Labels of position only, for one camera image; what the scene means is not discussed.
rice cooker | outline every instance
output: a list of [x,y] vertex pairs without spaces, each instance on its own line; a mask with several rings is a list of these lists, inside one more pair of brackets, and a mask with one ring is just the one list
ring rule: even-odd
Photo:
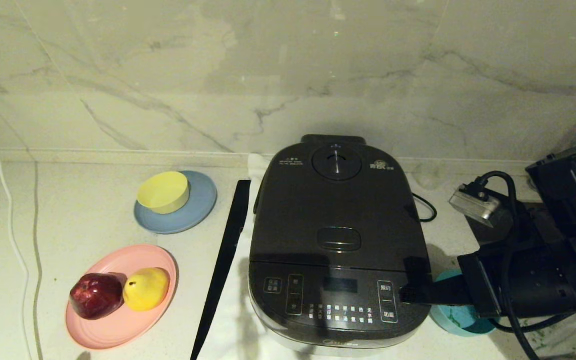
[[432,281],[406,175],[356,136],[306,135],[270,162],[254,204],[249,292],[274,337],[303,353],[363,356],[413,335]]

yellow pear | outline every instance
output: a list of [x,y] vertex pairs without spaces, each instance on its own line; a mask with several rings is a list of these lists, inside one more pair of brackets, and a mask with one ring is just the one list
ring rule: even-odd
[[169,289],[164,269],[144,268],[133,273],[123,287],[123,301],[135,312],[147,312],[162,303]]

yellow bowl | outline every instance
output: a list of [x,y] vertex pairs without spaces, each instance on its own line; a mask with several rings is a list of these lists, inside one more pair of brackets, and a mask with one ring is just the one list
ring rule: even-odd
[[177,171],[162,172],[144,182],[137,192],[137,201],[157,214],[171,214],[188,202],[188,179]]

black cable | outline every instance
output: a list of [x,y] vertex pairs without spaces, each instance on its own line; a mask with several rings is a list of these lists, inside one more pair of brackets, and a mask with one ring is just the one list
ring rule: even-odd
[[418,199],[419,201],[421,201],[424,205],[426,205],[426,207],[430,208],[430,210],[432,210],[432,216],[430,216],[429,218],[420,218],[419,221],[421,221],[421,223],[430,223],[431,221],[433,221],[434,219],[437,219],[437,208],[434,207],[432,205],[432,203],[430,203],[430,201],[426,200],[425,198],[419,196],[416,193],[412,193],[412,196],[414,196],[416,199]]
[[[523,331],[524,333],[531,333],[533,331],[542,330],[545,328],[550,328],[551,326],[558,324],[558,323],[568,319],[571,316],[573,316],[573,314],[555,315],[549,319],[546,319],[546,320],[539,322],[539,323],[536,323],[534,325],[523,326],[521,328],[521,331]],[[500,323],[494,321],[493,319],[488,319],[488,321],[490,322],[490,324],[492,324],[499,331],[503,331],[504,333],[514,333],[515,332],[512,327],[503,326]]]
[[517,341],[521,345],[524,353],[530,358],[530,360],[540,360],[533,347],[526,339],[526,335],[522,332],[521,324],[519,324],[519,319],[515,314],[513,308],[513,302],[510,296],[510,264],[513,260],[513,253],[515,250],[515,242],[519,238],[519,213],[517,212],[517,188],[515,187],[515,181],[513,178],[505,172],[502,171],[490,171],[475,180],[475,183],[480,184],[483,187],[489,182],[489,178],[498,177],[505,181],[508,186],[508,199],[510,201],[510,212],[512,213],[512,234],[510,240],[505,248],[505,253],[503,254],[503,260],[501,264],[501,298],[505,307],[505,312],[512,326],[512,332],[514,333]]

teal plate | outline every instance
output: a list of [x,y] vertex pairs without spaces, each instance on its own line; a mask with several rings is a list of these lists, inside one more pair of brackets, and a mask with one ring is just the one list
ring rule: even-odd
[[[450,269],[437,276],[436,281],[454,278],[459,275],[462,275],[459,269]],[[433,305],[430,308],[430,317],[440,328],[460,337],[478,337],[495,330],[490,321],[477,317],[477,312],[475,312],[473,306]]]

